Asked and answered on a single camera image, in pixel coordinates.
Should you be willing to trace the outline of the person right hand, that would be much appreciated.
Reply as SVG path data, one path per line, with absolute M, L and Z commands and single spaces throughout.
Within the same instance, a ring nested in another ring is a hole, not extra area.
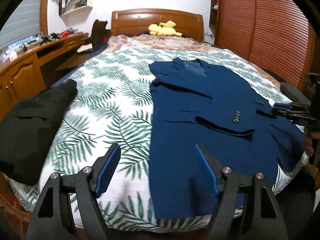
M 304 128 L 304 151 L 308 157 L 311 157 L 314 153 L 312 146 L 312 140 L 319 140 L 320 132 L 319 131 L 309 131 L 306 127 Z

